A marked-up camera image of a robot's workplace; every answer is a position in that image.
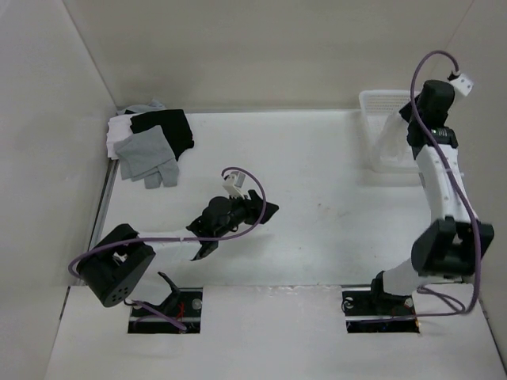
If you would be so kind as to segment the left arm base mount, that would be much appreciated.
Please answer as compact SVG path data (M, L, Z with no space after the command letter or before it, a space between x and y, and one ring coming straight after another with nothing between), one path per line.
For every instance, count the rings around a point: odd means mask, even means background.
M124 301L131 307L129 334L199 334L203 309L204 289L202 287L179 287L165 273L158 272L162 278L163 291L170 290L159 305L144 301L149 307L174 319L182 330L165 318L139 307L133 301Z

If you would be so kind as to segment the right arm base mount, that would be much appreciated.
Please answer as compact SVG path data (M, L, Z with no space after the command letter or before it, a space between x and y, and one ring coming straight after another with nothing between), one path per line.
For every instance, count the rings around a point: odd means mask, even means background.
M348 333L419 333L411 295L389 295L380 281L370 286L343 287L341 310Z

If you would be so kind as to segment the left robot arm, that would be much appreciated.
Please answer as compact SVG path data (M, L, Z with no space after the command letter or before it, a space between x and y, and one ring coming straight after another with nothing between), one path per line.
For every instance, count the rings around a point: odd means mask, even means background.
M200 216L170 234L139 233L123 223L94 248L73 259L70 274L81 279L100 303L113 307L129 299L141 308L166 317L177 308L177 288L166 270L179 261L208 257L221 241L240 238L267 223L279 206L264 190L212 198ZM245 225L246 231L239 227Z

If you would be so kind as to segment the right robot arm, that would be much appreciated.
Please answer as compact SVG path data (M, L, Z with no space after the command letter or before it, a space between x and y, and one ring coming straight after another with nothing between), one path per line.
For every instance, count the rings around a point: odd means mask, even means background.
M428 80L400 115L408 123L407 142L417 163L431 223L413 243L410 258L380 272L368 292L369 307L386 313L434 278L456 279L478 273L494 238L494 228L478 220L464 190L458 141L446 127L456 92L449 82Z

